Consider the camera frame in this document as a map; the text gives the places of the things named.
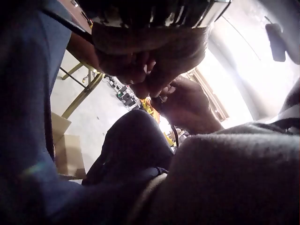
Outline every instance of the electrical cable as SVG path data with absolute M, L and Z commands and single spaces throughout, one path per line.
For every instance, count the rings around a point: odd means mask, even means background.
M 178 138 L 177 130 L 174 127 L 174 125 L 171 125 L 171 129 L 172 129 L 172 131 L 174 132 L 174 135 L 175 135 L 176 148 L 178 148 L 179 147 L 179 138 Z

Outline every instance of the concrete floor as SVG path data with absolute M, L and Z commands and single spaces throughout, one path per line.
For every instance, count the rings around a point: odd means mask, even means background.
M 62 68 L 69 71 L 77 64 L 78 61 L 66 51 L 61 64 Z M 87 73 L 88 69 L 81 67 L 73 76 L 82 81 Z M 60 70 L 51 95 L 51 110 L 58 115 L 62 115 L 83 90 L 83 87 L 71 78 L 62 80 L 63 76 L 64 72 Z M 102 80 L 69 117 L 72 124 L 66 134 L 80 136 L 86 172 L 100 155 L 108 129 L 128 112 L 115 94 L 116 92 L 110 85 Z

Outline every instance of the dark pants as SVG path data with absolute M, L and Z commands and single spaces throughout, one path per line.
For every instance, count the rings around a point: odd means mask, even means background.
M 60 3 L 50 1 L 49 7 L 71 19 Z M 109 224 L 111 218 L 115 224 L 143 188 L 134 181 L 84 187 L 57 175 L 49 154 L 53 152 L 50 94 L 70 35 L 68 29 L 38 11 L 0 33 L 1 224 Z M 168 151 L 153 119 L 142 111 L 130 112 L 110 129 L 105 140 L 103 155 L 110 155 L 113 168 L 106 180 L 117 180 L 121 170 L 132 177 L 137 172 L 132 168 L 167 166 Z M 88 175 L 95 181 L 98 173 L 95 165 Z M 147 182 L 157 174 L 158 170 L 150 169 L 139 177 Z
M 143 110 L 122 116 L 107 132 L 83 185 L 120 180 L 149 167 L 168 170 L 173 152 L 155 119 Z

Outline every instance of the cardboard box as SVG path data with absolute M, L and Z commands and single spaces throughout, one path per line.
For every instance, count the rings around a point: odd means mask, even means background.
M 51 119 L 57 172 L 67 180 L 84 179 L 86 171 L 83 164 L 80 138 L 79 136 L 64 134 L 71 121 L 53 112 Z

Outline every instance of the hand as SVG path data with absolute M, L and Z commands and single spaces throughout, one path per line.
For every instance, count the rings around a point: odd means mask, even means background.
M 139 98 L 156 97 L 179 74 L 204 58 L 209 29 L 146 28 L 131 31 L 94 23 L 99 66 L 131 85 Z
M 160 94 L 165 102 L 152 100 L 151 105 L 172 125 L 191 134 L 207 134 L 222 128 L 212 114 L 209 99 L 201 85 L 182 76 L 177 77 Z

